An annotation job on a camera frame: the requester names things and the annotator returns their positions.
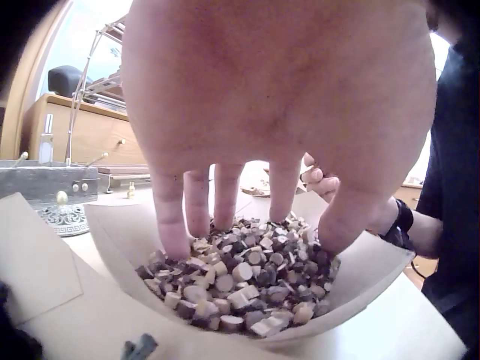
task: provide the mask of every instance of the wooden box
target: wooden box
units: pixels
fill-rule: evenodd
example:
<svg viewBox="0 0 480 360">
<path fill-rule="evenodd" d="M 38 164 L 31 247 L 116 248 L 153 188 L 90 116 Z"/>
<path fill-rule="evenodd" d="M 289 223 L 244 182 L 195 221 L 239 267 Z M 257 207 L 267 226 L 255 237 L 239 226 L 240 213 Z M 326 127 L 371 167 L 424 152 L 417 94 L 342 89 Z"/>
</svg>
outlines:
<svg viewBox="0 0 480 360">
<path fill-rule="evenodd" d="M 77 164 L 66 167 L 58 161 L 46 167 L 39 166 L 36 160 L 25 160 L 12 168 L 14 163 L 15 160 L 0 160 L 0 198 L 19 192 L 34 209 L 54 205 L 60 190 L 67 193 L 69 204 L 97 200 L 98 170 L 95 167 Z"/>
</svg>

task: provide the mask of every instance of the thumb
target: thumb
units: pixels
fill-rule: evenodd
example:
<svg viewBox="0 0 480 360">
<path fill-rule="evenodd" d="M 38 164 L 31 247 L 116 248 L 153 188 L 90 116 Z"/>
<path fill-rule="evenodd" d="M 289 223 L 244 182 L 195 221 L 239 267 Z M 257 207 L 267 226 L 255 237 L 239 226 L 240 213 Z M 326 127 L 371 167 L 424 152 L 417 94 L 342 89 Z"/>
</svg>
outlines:
<svg viewBox="0 0 480 360">
<path fill-rule="evenodd" d="M 340 182 L 335 197 L 320 217 L 318 238 L 325 250 L 339 253 L 364 231 L 388 196 L 366 192 Z"/>
</svg>

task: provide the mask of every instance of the window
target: window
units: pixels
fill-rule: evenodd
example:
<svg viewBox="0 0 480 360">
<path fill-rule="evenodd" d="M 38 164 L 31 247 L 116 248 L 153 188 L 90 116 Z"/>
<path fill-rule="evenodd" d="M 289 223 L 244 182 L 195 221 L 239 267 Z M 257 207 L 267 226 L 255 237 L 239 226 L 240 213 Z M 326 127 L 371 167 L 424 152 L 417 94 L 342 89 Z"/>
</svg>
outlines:
<svg viewBox="0 0 480 360">
<path fill-rule="evenodd" d="M 48 92 L 47 73 L 50 69 L 71 65 L 83 71 L 95 31 L 128 13 L 131 3 L 132 0 L 74 0 L 48 55 L 36 98 Z M 102 37 L 90 61 L 87 76 L 95 81 L 115 73 L 120 66 L 120 52 L 119 44 Z"/>
</svg>

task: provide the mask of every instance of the paper bag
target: paper bag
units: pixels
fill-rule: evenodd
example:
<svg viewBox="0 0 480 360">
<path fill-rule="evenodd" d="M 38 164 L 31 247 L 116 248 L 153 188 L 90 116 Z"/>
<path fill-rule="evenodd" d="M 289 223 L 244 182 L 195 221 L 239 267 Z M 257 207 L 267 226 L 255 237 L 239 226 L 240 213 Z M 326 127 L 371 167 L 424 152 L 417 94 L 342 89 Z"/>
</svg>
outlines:
<svg viewBox="0 0 480 360">
<path fill-rule="evenodd" d="M 269 205 L 269 199 L 252 198 L 237 215 L 265 221 Z M 315 226 L 325 208 L 325 201 L 310 192 L 295 197 L 292 211 Z M 153 206 L 86 204 L 85 213 L 100 256 L 120 287 L 142 304 L 180 322 L 134 271 L 147 262 L 149 254 L 157 249 L 160 241 Z M 379 296 L 400 275 L 414 254 L 363 232 L 339 257 L 342 261 L 340 271 L 328 295 L 332 305 L 330 313 L 267 339 L 249 341 L 269 348 L 283 347 L 289 342 L 321 334 L 342 324 Z"/>
<path fill-rule="evenodd" d="M 148 333 L 158 343 L 148 360 L 292 360 L 143 306 L 73 253 L 20 194 L 0 199 L 0 213 L 0 279 L 11 289 L 10 315 L 40 341 L 44 359 L 119 360 L 125 341 Z"/>
</svg>

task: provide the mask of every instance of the wristwatch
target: wristwatch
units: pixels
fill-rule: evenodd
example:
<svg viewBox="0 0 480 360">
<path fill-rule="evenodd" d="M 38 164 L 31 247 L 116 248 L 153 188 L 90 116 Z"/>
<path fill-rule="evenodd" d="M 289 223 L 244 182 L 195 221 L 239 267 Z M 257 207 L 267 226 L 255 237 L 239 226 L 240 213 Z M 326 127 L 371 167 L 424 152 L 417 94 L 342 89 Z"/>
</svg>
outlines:
<svg viewBox="0 0 480 360">
<path fill-rule="evenodd" d="M 378 236 L 399 248 L 415 251 L 413 244 L 408 237 L 408 231 L 413 225 L 412 211 L 403 201 L 399 199 L 395 200 L 398 206 L 398 216 L 387 233 L 385 235 L 379 234 Z"/>
</svg>

